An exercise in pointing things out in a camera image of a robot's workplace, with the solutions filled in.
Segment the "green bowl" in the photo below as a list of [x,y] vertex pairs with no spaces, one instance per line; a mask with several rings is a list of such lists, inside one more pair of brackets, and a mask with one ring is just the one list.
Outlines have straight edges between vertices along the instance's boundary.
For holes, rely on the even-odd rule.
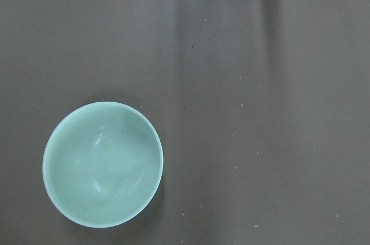
[[137,216],[154,198],[164,168],[151,122],[118,102],[94,102],[68,114],[43,154],[46,192],[67,219],[108,228]]

